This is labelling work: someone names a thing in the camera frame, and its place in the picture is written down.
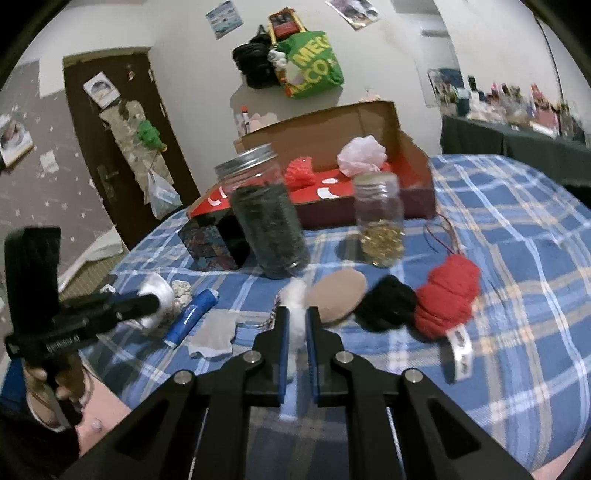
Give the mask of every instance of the plastic bag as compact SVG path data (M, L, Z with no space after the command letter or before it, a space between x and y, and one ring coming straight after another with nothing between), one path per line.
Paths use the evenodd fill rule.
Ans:
M152 213L158 220L162 220L170 212L183 205L181 196L173 186L154 170L148 172L148 196Z

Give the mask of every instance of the red yarn ball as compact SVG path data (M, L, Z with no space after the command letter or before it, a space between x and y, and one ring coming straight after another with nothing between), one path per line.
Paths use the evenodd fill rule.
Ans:
M287 188L299 190L316 184L312 170L312 157L300 157L290 161L283 175Z
M472 317L472 301L480 293L480 269L463 255L450 255L434 268L417 290L415 327L432 340Z

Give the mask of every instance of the picture on wall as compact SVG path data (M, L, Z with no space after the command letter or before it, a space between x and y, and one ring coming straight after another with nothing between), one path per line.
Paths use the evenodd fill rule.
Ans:
M242 18L231 1L222 3L205 16L218 39L242 25Z
M9 167L33 148L31 134L26 127L9 115L0 116L0 155Z
M84 84L84 90L101 108L109 106L121 96L119 90L115 88L103 72L88 80Z
M371 25L379 20L379 13L368 0L327 0L355 30Z

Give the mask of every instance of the bed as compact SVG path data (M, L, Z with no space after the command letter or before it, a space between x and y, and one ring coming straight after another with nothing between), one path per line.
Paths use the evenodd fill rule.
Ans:
M449 380L452 353L414 329L369 333L351 317L333 328L345 348L377 368L421 369L533 471L558 457L589 429L591 370L591 212L537 170L497 155L443 155L430 160L438 210L454 227L465 255L481 270L481 295L467 331L475 350L471 378ZM184 212L166 220L115 268L120 292L136 289L146 274L187 280L220 293L216 308L270 312L287 280L262 276L253 258L232 272L203 273L178 238ZM403 261L390 272L412 288L441 264L446 251L424 234L424 220L405 224ZM434 230L448 242L444 231ZM317 281L341 268L363 272L370 286L384 274L361 262L354 227L306 232L308 272ZM233 355L248 350L259 330L239 326ZM83 352L86 362L128 406L136 407L171 374L219 368L227 358L191 358L120 324ZM246 477L348 478L345 412L311 402L305 349L298 375L279 409L251 413Z

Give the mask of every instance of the hand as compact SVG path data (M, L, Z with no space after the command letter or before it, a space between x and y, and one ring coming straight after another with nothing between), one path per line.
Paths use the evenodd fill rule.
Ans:
M68 368L56 375L59 387L56 390L58 400L71 399L79 401L85 392L84 370L77 353L68 356ZM57 417L50 406L44 384L47 381L47 373L39 367L32 367L24 362L24 377L27 386L29 404L39 419L49 427L59 425Z

